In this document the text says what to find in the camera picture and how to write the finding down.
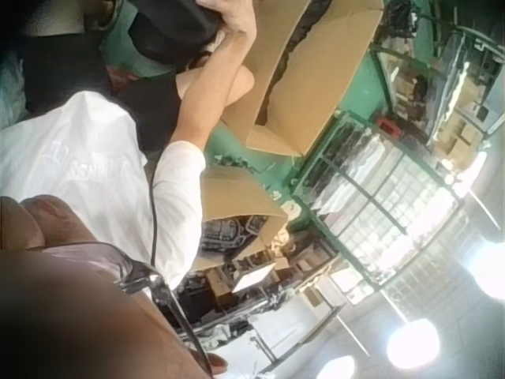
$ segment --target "metal rack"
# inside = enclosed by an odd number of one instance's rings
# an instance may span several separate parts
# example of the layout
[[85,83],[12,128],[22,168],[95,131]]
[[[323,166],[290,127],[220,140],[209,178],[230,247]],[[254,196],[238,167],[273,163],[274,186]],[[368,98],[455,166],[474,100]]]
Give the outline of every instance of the metal rack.
[[[380,154],[369,156],[372,145]],[[422,255],[462,207],[424,160],[350,112],[307,161],[294,198],[362,276],[356,286],[368,295]]]

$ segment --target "white shirt sleeve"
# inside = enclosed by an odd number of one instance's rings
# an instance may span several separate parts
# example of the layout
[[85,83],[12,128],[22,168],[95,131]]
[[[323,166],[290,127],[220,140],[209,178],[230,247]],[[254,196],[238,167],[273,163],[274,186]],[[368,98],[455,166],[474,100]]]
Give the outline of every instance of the white shirt sleeve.
[[178,141],[163,152],[153,192],[158,219],[156,267],[174,289],[191,269],[200,244],[200,175],[205,158],[195,145]]

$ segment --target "light fixture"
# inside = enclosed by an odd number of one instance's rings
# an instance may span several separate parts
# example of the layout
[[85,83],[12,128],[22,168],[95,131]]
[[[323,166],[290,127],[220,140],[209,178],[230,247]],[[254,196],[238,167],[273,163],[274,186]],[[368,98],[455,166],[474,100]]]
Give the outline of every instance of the light fixture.
[[355,369],[354,358],[347,355],[328,362],[317,375],[317,379],[351,379]]
[[394,332],[387,343],[387,357],[399,369],[410,370],[431,362],[440,352],[440,339],[425,318]]
[[505,243],[489,243],[472,263],[470,271],[481,290],[505,301]]

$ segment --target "box flap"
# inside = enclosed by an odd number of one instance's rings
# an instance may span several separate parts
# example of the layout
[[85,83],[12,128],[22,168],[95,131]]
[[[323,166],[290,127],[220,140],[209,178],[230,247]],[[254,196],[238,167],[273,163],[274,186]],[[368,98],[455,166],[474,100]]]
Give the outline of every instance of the box flap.
[[299,152],[293,150],[268,128],[260,125],[255,125],[251,129],[246,146],[260,152],[271,152],[280,156],[301,156]]
[[379,0],[334,0],[273,88],[268,127],[306,154],[346,93],[382,17]]
[[211,166],[205,170],[202,205],[204,221],[244,215],[287,218],[257,179],[240,167]]
[[[260,235],[242,251],[242,259],[265,250],[287,223],[287,214],[271,199],[263,186],[246,169],[211,166],[202,175],[204,221],[232,216],[265,215],[268,220]],[[197,257],[192,271],[223,264],[221,257]]]
[[254,74],[251,92],[228,106],[223,121],[243,143],[260,112],[268,85],[293,30],[310,0],[262,0],[255,2],[258,35],[244,61]]

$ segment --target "blurred hand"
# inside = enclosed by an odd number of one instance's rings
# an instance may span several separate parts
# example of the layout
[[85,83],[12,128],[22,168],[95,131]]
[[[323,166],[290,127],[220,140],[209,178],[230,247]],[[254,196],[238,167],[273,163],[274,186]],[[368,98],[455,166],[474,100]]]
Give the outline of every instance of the blurred hand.
[[253,0],[196,0],[198,5],[221,13],[228,29],[256,38]]

